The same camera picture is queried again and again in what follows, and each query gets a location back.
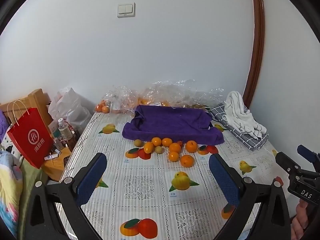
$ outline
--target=finger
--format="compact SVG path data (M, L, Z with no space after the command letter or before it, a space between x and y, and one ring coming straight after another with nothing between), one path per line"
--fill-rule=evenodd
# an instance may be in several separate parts
M292 224L291 224L291 240L297 240L297 236L295 231L293 230Z
M300 199L300 201L299 201L299 206L302 207L302 208L307 208L308 202Z
M296 233L297 239L300 239L303 236L303 228L296 217L292 220L292 226Z
M296 216L297 220L299 221L303 229L305 229L308 226L307 210L305 208L302 208L300 205L297 205L296 212L297 212L297 216Z

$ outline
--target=red paper bag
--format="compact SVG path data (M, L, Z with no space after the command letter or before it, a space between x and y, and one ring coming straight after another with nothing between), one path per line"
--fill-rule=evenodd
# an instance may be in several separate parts
M37 108L27 109L16 121L8 136L26 160L39 169L52 148L53 140Z

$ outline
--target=clear plastic bag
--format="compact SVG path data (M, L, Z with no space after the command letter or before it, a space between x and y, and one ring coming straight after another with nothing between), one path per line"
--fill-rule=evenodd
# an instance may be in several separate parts
M178 82L158 81L139 94L141 105L161 105L172 107L214 107L224 102L224 90L221 88L209 91L198 91L195 80Z
M48 112L55 121L66 119L80 134L92 117L89 110L81 105L79 95L72 88L59 90L49 105Z
M138 93L125 86L113 87L95 107L96 112L107 113L134 113L138 105Z

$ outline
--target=gray checkered cloth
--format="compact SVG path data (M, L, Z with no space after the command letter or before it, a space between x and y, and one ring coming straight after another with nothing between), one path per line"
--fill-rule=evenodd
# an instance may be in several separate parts
M236 129L234 129L231 125L222 119L222 116L226 114L224 112L224 105L219 104L217 107L210 109L209 114L220 123L222 123L234 136L236 136L242 143L249 148L249 150L259 150L269 139L269 134L263 134L262 139L254 139L249 134L239 133Z

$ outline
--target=haidilao logo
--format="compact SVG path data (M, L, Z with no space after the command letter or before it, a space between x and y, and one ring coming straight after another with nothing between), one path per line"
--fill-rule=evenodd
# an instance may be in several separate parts
M36 129L31 129L28 133L28 140L31 144L37 144L39 141L39 133Z

